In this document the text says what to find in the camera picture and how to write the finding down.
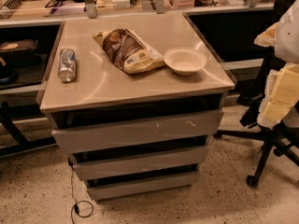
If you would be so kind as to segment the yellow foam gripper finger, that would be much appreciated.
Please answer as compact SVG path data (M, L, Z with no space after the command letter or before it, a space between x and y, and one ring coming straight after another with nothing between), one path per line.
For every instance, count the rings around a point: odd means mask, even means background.
M271 70L264 94L257 122L272 129L287 117L299 101L299 64L287 63L279 71Z

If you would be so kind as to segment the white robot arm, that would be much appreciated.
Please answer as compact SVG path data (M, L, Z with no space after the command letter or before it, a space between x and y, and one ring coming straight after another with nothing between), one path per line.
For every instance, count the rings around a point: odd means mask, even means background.
M257 122L272 129L299 101L299 0L291 5L279 22L258 35L254 43L273 47L276 57L286 63L278 72L270 72L259 108Z

